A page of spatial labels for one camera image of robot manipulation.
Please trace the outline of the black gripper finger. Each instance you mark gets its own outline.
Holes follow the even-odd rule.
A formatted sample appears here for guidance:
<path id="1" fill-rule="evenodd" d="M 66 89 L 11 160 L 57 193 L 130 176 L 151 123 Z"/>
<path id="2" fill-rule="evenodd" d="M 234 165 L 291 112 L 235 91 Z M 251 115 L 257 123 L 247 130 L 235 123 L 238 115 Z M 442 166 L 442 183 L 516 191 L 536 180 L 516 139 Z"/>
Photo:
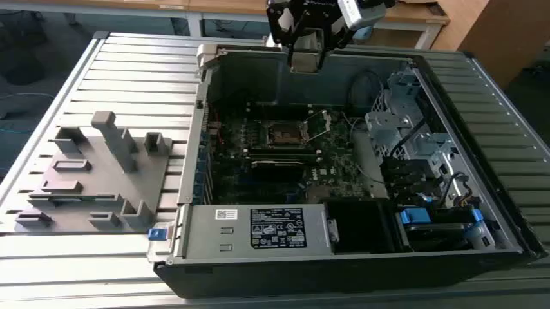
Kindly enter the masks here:
<path id="1" fill-rule="evenodd" d="M 345 19 L 338 19 L 322 27 L 322 49 L 320 53 L 318 69 L 321 70 L 325 60 L 336 49 L 344 49 L 350 43 L 356 30 L 352 30 Z"/>
<path id="2" fill-rule="evenodd" d="M 301 4 L 298 2 L 269 2 L 266 14 L 273 40 L 287 49 L 287 65 L 291 65 L 301 29 Z"/>

